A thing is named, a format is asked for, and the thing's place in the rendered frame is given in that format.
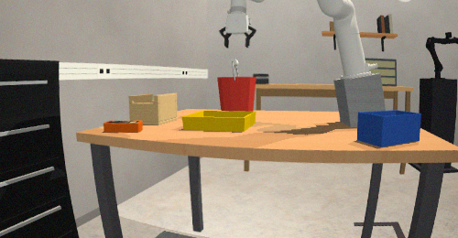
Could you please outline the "blue open-top bin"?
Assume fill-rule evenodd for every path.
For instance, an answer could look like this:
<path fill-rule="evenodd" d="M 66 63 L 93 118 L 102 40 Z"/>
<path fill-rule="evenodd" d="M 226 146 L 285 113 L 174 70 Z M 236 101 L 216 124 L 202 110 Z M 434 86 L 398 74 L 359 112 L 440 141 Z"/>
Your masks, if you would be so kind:
<path fill-rule="evenodd" d="M 380 147 L 420 141 L 420 118 L 398 110 L 359 112 L 357 140 Z"/>

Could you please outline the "tan wooden crate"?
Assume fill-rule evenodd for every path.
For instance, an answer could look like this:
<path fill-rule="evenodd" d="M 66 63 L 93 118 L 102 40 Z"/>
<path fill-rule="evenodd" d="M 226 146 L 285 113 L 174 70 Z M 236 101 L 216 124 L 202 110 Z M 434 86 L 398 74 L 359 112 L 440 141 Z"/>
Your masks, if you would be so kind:
<path fill-rule="evenodd" d="M 178 120 L 177 103 L 172 94 L 129 96 L 130 121 L 160 125 Z"/>

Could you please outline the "yellow shallow tray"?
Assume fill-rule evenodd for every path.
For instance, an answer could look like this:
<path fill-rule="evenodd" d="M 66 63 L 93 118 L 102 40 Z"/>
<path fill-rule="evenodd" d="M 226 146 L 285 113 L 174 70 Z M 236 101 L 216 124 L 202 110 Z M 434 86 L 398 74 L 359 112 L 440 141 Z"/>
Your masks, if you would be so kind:
<path fill-rule="evenodd" d="M 244 132 L 255 123 L 255 111 L 200 111 L 182 116 L 183 130 Z"/>

